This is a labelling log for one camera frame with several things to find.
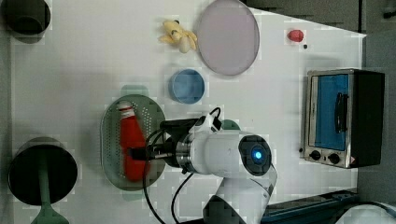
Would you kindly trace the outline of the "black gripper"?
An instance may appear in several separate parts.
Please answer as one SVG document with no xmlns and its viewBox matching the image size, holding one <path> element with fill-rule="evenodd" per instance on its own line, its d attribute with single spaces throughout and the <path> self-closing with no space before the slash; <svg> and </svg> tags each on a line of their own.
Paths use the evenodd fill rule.
<svg viewBox="0 0 396 224">
<path fill-rule="evenodd" d="M 169 166 L 193 170 L 191 129 L 198 119 L 164 120 L 147 136 L 147 148 L 129 147 L 128 155 L 137 161 L 164 160 Z"/>
</svg>

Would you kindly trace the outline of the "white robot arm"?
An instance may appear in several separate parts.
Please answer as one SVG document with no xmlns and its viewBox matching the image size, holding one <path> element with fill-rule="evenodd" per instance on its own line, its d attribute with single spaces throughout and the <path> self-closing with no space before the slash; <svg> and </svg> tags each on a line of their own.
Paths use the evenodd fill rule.
<svg viewBox="0 0 396 224">
<path fill-rule="evenodd" d="M 129 148 L 139 161 L 163 159 L 185 173 L 222 179 L 203 208 L 205 224 L 261 224 L 276 185 L 276 169 L 269 145 L 259 135 L 224 130 L 215 115 L 198 119 L 164 120 L 160 144 Z"/>
</svg>

